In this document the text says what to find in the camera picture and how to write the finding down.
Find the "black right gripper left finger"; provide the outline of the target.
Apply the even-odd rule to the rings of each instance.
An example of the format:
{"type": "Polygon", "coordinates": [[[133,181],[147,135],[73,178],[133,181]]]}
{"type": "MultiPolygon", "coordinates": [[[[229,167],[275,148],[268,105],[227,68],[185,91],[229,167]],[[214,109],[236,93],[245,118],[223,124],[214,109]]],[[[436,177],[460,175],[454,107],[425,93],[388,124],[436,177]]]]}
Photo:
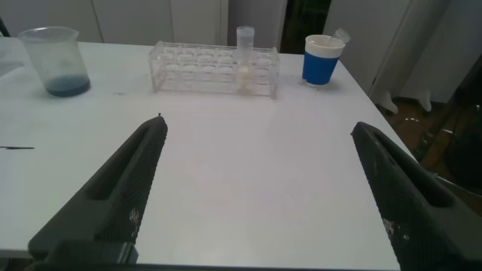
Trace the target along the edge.
{"type": "Polygon", "coordinates": [[[62,241],[134,243],[167,132],[160,115],[141,124],[30,239],[33,258],[45,259],[62,241]]]}

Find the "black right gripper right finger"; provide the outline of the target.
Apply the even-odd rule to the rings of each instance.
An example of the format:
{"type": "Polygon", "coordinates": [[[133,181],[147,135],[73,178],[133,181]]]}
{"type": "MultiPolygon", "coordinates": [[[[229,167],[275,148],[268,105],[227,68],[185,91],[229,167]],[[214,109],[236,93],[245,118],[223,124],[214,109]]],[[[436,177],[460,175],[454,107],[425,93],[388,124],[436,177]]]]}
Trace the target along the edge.
{"type": "Polygon", "coordinates": [[[480,269],[481,217],[378,128],[352,138],[401,269],[480,269]]]}

